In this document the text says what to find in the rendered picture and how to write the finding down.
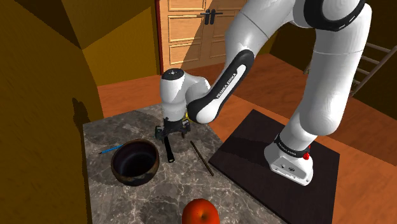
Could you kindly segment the red apple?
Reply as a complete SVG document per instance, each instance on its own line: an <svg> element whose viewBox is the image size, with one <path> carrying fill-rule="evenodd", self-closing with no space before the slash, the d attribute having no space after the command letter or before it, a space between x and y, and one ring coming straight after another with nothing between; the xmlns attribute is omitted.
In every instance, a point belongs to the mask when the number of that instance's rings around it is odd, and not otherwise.
<svg viewBox="0 0 397 224"><path fill-rule="evenodd" d="M182 224L220 224L216 207L206 199L194 199L182 213Z"/></svg>

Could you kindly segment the wooden double door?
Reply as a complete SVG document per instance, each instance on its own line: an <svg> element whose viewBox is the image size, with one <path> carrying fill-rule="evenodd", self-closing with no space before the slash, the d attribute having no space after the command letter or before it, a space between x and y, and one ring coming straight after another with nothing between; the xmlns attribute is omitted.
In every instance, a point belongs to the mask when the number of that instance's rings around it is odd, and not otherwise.
<svg viewBox="0 0 397 224"><path fill-rule="evenodd" d="M155 0L160 70L224 63L225 32L247 0Z"/></svg>

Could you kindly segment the black marker pen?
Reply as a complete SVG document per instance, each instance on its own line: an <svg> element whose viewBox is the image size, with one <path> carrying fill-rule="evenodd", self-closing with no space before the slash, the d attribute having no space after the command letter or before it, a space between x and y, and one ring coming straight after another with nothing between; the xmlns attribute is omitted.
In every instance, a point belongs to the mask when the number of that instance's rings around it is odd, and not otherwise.
<svg viewBox="0 0 397 224"><path fill-rule="evenodd" d="M167 136L164 137L164 145L167 153L167 161L168 163L173 163L175 161L175 158L171 149L169 138Z"/></svg>

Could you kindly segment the wooden ladder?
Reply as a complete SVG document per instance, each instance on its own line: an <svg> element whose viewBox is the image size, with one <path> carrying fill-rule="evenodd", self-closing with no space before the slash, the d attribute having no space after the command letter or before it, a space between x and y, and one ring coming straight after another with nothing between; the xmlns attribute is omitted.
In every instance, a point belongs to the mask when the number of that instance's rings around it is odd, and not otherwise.
<svg viewBox="0 0 397 224"><path fill-rule="evenodd" d="M381 61L365 57L365 46L386 52L386 56ZM365 46L332 43L322 47L317 41L304 71L307 79L302 104L346 103L397 52L397 45L390 50L370 43Z"/></svg>

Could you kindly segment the blue pencil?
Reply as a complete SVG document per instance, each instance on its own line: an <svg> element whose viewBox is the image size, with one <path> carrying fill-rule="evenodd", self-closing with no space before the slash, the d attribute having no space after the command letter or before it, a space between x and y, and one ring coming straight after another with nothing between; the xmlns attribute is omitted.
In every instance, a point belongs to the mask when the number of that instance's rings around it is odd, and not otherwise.
<svg viewBox="0 0 397 224"><path fill-rule="evenodd" d="M123 146L123 145L121 144L121 145L118 145L118 146L115 146L115 147L112 147L112 148L103 150L103 151L99 152L98 154L100 155L100 154L108 153L108 152L110 152L110 151L117 150L118 148L120 148L120 147L122 147L122 146Z"/></svg>

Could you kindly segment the dark brown stick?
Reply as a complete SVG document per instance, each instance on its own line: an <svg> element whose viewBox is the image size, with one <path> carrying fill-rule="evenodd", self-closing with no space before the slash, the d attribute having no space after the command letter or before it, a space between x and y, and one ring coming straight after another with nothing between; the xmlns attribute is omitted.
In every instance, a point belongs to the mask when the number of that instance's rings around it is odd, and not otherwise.
<svg viewBox="0 0 397 224"><path fill-rule="evenodd" d="M211 168L209 167L208 163L205 161L205 159L203 158L203 156L201 155L201 153L199 152L198 148L195 146L193 141L190 141L191 145L193 146L193 149L196 151L197 155L199 156L199 158L201 159L201 161L203 162L205 168L209 171L211 176L214 176L213 171L211 170Z"/></svg>

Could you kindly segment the dark brown bowl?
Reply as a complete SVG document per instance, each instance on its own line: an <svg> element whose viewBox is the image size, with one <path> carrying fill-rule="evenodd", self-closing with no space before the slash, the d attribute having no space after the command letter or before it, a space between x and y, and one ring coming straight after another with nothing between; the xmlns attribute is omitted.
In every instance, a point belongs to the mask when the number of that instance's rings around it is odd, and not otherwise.
<svg viewBox="0 0 397 224"><path fill-rule="evenodd" d="M157 147L144 139L123 144L111 159L115 178L127 186L140 186L151 181L159 168Z"/></svg>

